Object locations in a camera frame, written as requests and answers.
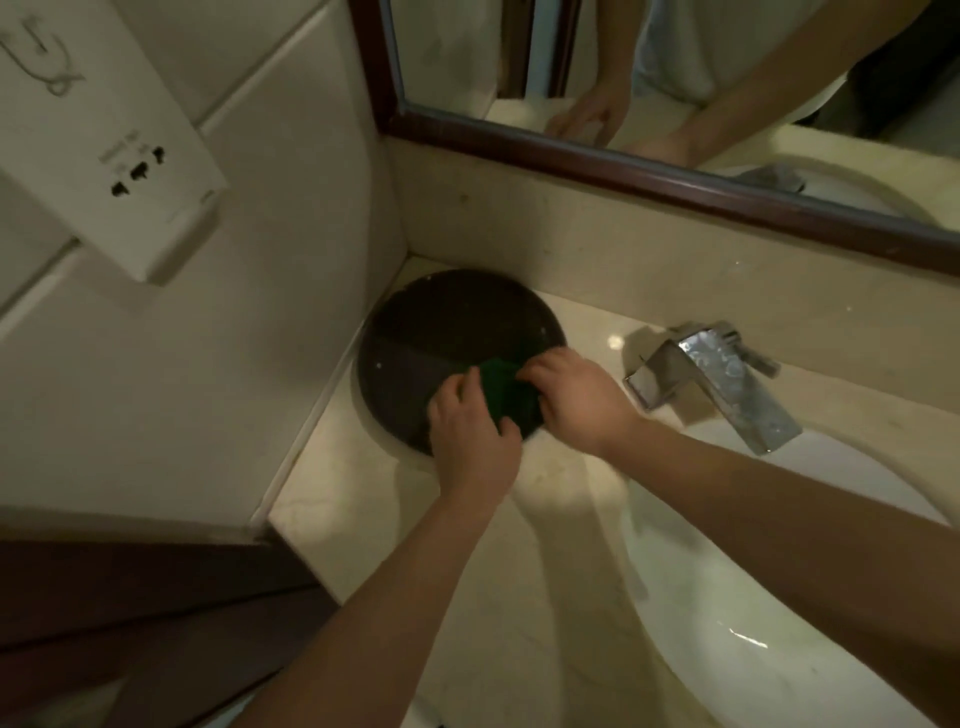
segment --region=forearm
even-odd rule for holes
[[[597,81],[629,79],[646,0],[597,0]]]
[[[838,642],[960,653],[955,531],[640,418],[606,459]]]
[[[780,121],[906,28],[928,0],[828,0],[748,76],[675,133],[691,166]]]
[[[236,728],[395,728],[492,511],[439,498]]]

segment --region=white wall tile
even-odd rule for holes
[[[322,0],[113,0],[154,68],[196,120]]]
[[[70,240],[70,232],[0,174],[0,310]]]
[[[0,343],[0,504],[243,526],[399,267],[344,0],[209,143],[232,190],[172,282],[84,251]]]

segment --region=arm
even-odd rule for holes
[[[627,151],[698,167],[809,101],[910,25],[928,4],[929,0],[828,0],[746,78],[678,130]]]
[[[458,394],[463,388],[463,400]],[[473,548],[516,480],[522,443],[497,431],[474,368],[430,402],[441,495],[235,728],[396,728]]]
[[[561,139],[580,135],[591,121],[603,127],[594,144],[606,147],[630,110],[634,53],[646,15],[645,0],[597,0],[597,81],[573,107],[550,119],[546,133]]]
[[[597,364],[520,372],[547,427],[664,500],[930,717],[960,719],[960,534],[645,420]]]

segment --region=wall switch plate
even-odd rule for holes
[[[227,187],[108,0],[0,0],[0,89],[0,168],[137,280]]]

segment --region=black round tray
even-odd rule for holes
[[[426,405],[444,379],[493,358],[522,364],[565,344],[553,311],[515,280],[465,269],[435,273],[371,316],[357,356],[360,392],[384,429],[430,454]],[[521,432],[526,438],[536,429]]]

